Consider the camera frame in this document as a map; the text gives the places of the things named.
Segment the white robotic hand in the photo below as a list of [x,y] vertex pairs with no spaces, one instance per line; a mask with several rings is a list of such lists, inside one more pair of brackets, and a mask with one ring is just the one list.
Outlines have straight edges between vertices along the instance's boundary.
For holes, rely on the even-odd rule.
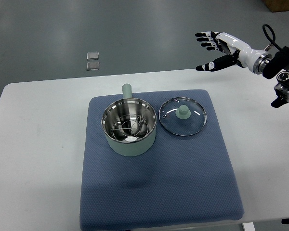
[[253,49],[249,44],[224,32],[204,31],[195,33],[195,36],[198,42],[204,42],[200,45],[206,47],[206,50],[224,51],[227,54],[197,66],[197,71],[219,71],[235,65],[238,60],[243,68],[248,68],[254,74],[261,74],[266,64],[272,59],[272,55],[267,51]]

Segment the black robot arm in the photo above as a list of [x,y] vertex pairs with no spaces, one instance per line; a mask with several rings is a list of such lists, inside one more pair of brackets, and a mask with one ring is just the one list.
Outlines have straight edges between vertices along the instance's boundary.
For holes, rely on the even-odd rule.
[[274,86],[276,99],[271,103],[279,108],[289,103],[289,48],[284,47],[275,56],[266,50],[255,50],[240,39],[224,32],[200,32],[195,34],[202,47],[220,51],[224,56],[196,67],[197,71],[215,72],[234,65],[248,68],[266,79],[277,79]]

